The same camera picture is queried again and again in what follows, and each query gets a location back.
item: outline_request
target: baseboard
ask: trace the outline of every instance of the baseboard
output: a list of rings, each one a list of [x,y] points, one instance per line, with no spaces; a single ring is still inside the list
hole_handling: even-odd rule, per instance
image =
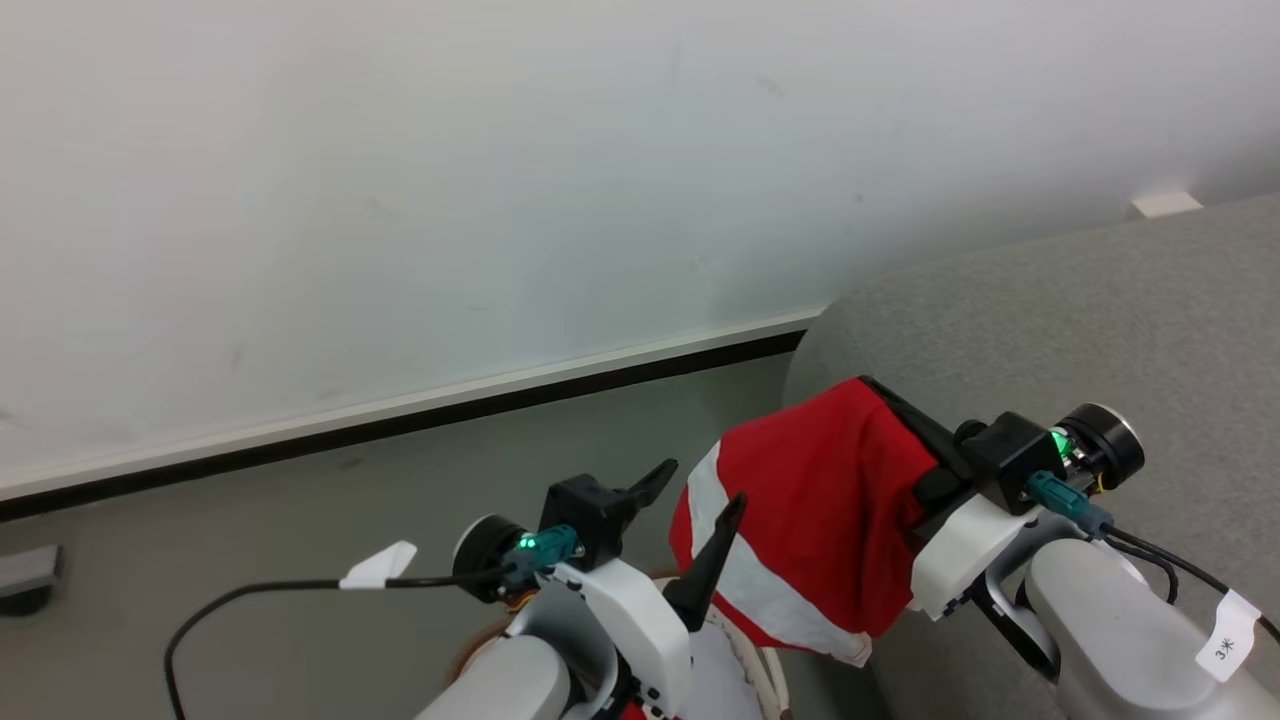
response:
[[[0,521],[795,350],[820,307],[0,478]]]

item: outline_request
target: gray fabric upholstery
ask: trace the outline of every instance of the gray fabric upholstery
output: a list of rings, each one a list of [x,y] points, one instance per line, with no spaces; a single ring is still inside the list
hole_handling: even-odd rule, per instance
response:
[[[800,345],[787,400],[870,373],[942,423],[1120,410],[1147,468],[1102,503],[1280,620],[1280,196],[1037,241],[884,277]],[[1148,573],[1164,592],[1164,578]],[[1183,578],[1211,628],[1217,594]],[[1280,694],[1258,630],[1245,667]],[[872,669],[897,720],[1061,717],[972,606],[906,614]]]

